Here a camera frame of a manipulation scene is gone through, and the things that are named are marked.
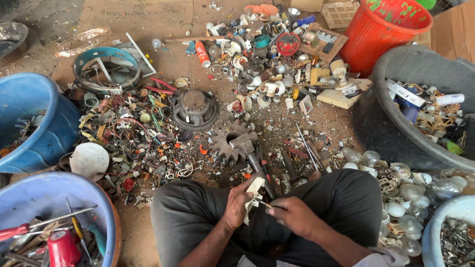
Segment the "rusty gear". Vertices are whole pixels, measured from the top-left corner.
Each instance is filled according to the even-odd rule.
[[[229,142],[243,134],[249,133],[251,129],[246,128],[244,124],[239,125],[237,120],[234,123],[228,121],[226,124],[226,126],[222,126],[221,129],[215,131],[216,136],[211,137],[214,150],[219,151],[219,158],[226,158],[226,162],[229,162],[231,159],[234,163],[237,163],[239,159],[245,160],[247,157],[246,153],[244,151],[234,151]]]

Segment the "black plastic tub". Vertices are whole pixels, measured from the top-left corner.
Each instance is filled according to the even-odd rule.
[[[388,163],[403,162],[420,170],[456,167],[475,173],[475,122],[467,130],[466,154],[453,154],[407,121],[389,96],[386,78],[435,86],[444,94],[462,93],[465,101],[461,109],[472,114],[475,65],[461,58],[449,60],[424,46],[393,48],[376,62],[371,89],[355,104],[352,119],[355,135],[363,147],[377,151]]]

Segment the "wooden stick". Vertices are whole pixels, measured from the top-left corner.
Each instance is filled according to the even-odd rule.
[[[216,39],[224,39],[226,36],[202,36],[202,37],[190,37],[190,38],[178,38],[178,39],[165,39],[163,40],[166,43],[169,42],[187,42],[187,41],[204,41],[204,40],[216,40]]]

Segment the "person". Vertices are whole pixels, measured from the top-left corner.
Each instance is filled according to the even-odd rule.
[[[382,196],[367,172],[314,173],[270,203],[253,207],[243,225],[248,179],[230,191],[195,181],[170,182],[155,193],[152,226],[163,267],[393,267],[408,257],[375,248]],[[270,248],[283,247],[270,254]]]

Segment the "hammer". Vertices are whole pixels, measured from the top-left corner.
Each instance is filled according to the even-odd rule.
[[[247,158],[249,159],[249,162],[252,165],[252,168],[254,168],[255,172],[262,172],[261,165],[259,163],[259,160],[256,157],[254,145],[252,142],[257,142],[258,137],[256,132],[252,131],[250,133],[245,133],[241,135],[240,137],[232,140],[229,142],[229,145],[233,150],[241,150],[246,153]],[[269,181],[264,178],[266,181],[264,184],[264,189],[266,190],[266,193],[269,195],[270,200],[275,200],[277,198],[276,193],[274,192],[274,189],[272,189],[272,185],[269,183]]]

